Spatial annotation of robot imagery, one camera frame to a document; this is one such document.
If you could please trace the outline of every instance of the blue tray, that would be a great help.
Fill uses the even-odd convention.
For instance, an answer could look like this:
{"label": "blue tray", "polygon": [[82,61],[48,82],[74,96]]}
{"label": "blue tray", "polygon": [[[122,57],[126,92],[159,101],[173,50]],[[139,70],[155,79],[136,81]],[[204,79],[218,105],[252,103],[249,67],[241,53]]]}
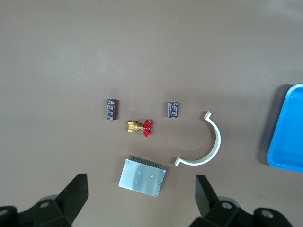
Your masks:
{"label": "blue tray", "polygon": [[303,84],[287,92],[267,154],[277,168],[303,172]]}

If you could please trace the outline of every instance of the brass fitting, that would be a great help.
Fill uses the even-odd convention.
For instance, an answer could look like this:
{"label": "brass fitting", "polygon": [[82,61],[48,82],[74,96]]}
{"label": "brass fitting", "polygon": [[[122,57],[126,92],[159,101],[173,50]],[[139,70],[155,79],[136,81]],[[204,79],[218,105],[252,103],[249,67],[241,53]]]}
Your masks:
{"label": "brass fitting", "polygon": [[140,124],[137,121],[128,121],[128,132],[135,132],[139,130],[143,130],[143,124]]}

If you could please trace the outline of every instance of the white arc-shaped object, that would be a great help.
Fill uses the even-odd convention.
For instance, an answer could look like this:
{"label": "white arc-shaped object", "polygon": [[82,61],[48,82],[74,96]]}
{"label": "white arc-shaped object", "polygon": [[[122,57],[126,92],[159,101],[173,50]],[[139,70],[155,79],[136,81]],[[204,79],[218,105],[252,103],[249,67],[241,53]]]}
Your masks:
{"label": "white arc-shaped object", "polygon": [[199,166],[199,165],[205,164],[206,162],[209,162],[210,160],[212,160],[215,157],[215,155],[218,153],[218,150],[221,145],[221,134],[220,134],[220,131],[219,131],[217,125],[211,119],[209,119],[211,115],[212,115],[212,113],[207,111],[207,113],[204,116],[204,119],[213,126],[214,132],[216,134],[216,140],[214,142],[213,149],[208,153],[208,155],[206,155],[205,157],[203,157],[199,160],[195,160],[195,161],[188,161],[188,160],[178,157],[175,161],[176,166],[178,166],[180,164],[180,162],[182,162],[186,165],[189,165],[189,166]]}

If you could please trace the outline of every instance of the gray table surface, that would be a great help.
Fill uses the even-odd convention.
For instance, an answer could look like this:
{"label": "gray table surface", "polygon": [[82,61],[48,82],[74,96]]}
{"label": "gray table surface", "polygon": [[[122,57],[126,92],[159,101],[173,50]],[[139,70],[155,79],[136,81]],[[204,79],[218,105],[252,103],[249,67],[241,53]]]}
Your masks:
{"label": "gray table surface", "polygon": [[[1,0],[0,206],[26,210],[87,173],[74,227],[186,227],[205,174],[245,211],[302,226],[303,173],[266,162],[285,91],[303,82],[302,24],[299,0]],[[116,121],[108,98],[120,100]],[[174,166],[212,147],[205,111],[217,156]],[[127,133],[147,118],[150,137]],[[118,187],[130,154],[166,166],[157,198]]]}

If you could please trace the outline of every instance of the red handwheel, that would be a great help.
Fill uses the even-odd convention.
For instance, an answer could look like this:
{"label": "red handwheel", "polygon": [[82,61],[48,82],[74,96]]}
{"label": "red handwheel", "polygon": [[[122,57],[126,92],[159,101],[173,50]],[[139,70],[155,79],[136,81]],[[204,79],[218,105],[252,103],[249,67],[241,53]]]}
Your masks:
{"label": "red handwheel", "polygon": [[148,136],[150,136],[151,132],[152,132],[152,122],[151,122],[151,120],[147,119],[144,122],[143,135],[148,137]]}

